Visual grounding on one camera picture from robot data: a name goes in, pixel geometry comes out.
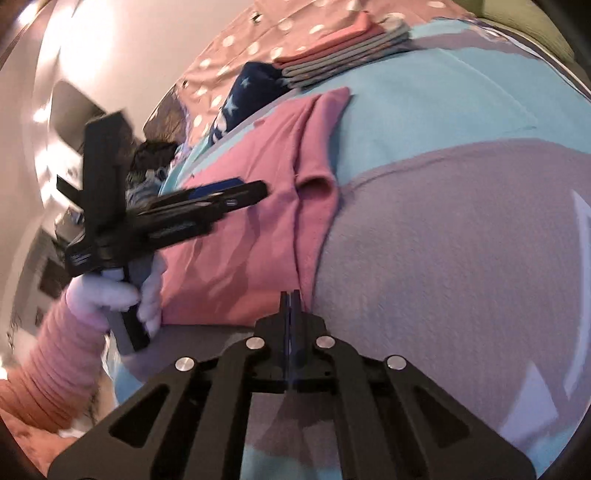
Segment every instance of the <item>metal screw head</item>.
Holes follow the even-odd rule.
[[[192,370],[195,366],[195,360],[189,358],[188,356],[184,356],[182,358],[179,358],[174,364],[174,366],[179,372],[188,372],[189,370]]]
[[[392,370],[404,370],[407,365],[406,359],[400,355],[389,356],[386,363]]]
[[[250,337],[246,341],[246,348],[250,350],[260,350],[265,346],[265,341],[261,337]]]
[[[262,21],[262,15],[259,12],[254,12],[251,15],[251,21],[255,24],[258,25],[259,23],[261,23]]]
[[[329,335],[323,335],[316,339],[316,345],[320,348],[332,348],[335,346],[335,339]]]

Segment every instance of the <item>gray cloth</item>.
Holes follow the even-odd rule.
[[[317,60],[307,61],[299,65],[284,68],[281,73],[284,77],[296,77],[302,73],[312,72],[322,67],[339,64],[353,59],[358,55],[374,50],[376,48],[388,48],[388,45],[396,45],[401,41],[409,38],[410,29],[404,22],[396,30],[388,31],[386,33],[376,35],[368,40],[360,42],[357,45],[344,48],[343,50],[329,54]]]
[[[362,355],[406,356],[527,450],[591,398],[589,205],[591,155],[538,140],[375,169],[342,189],[313,311]],[[143,365],[124,362],[141,378],[232,335],[246,333],[165,326]],[[247,445],[337,467],[331,415],[327,395],[255,395]]]
[[[347,70],[354,69],[355,67],[365,65],[366,63],[371,63],[373,61],[389,57],[390,55],[395,55],[397,53],[409,51],[411,50],[410,44],[411,42],[401,42],[393,47],[386,48],[385,50],[379,50],[373,53],[363,54],[355,60],[351,60],[343,65],[337,66],[323,73],[317,74],[317,72],[312,72],[310,74],[304,74],[300,75],[299,77],[287,79],[287,86],[291,89],[309,87],[311,85],[314,85],[315,83],[321,82],[322,80],[334,77],[339,73],[343,73]]]

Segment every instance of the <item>navy star-print fabric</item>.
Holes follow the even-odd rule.
[[[213,145],[253,113],[289,91],[281,70],[269,63],[246,62],[209,129],[209,144]]]

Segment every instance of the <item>ceiling light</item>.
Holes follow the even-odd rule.
[[[35,156],[35,170],[37,172],[37,178],[41,177],[49,167],[49,152],[43,150]]]
[[[49,115],[51,114],[51,105],[48,103],[45,107],[40,108],[35,112],[33,115],[33,120],[38,124],[43,124],[49,120]]]
[[[41,201],[43,205],[46,205],[55,190],[55,181],[53,179],[47,181],[43,187],[41,187]]]
[[[31,4],[22,11],[22,13],[18,16],[18,22],[24,27],[28,25],[33,20],[35,20],[35,16],[37,15],[37,4]]]

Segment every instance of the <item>pink towel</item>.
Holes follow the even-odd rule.
[[[380,25],[371,20],[367,12],[359,12],[352,25],[317,40],[301,53],[278,57],[275,64],[277,68],[284,69],[306,61],[317,60],[384,32]]]
[[[349,89],[298,98],[189,179],[263,180],[269,197],[218,222],[214,233],[164,251],[163,323],[247,325],[277,311],[281,290],[310,307],[316,264],[337,207],[327,144]]]

